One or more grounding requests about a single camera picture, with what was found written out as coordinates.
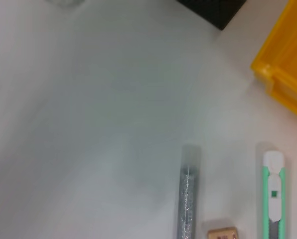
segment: glitter tube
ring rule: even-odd
[[[183,148],[180,171],[177,239],[194,239],[200,149]]]

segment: yellow bin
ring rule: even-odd
[[[297,0],[289,1],[252,69],[270,95],[297,113]]]

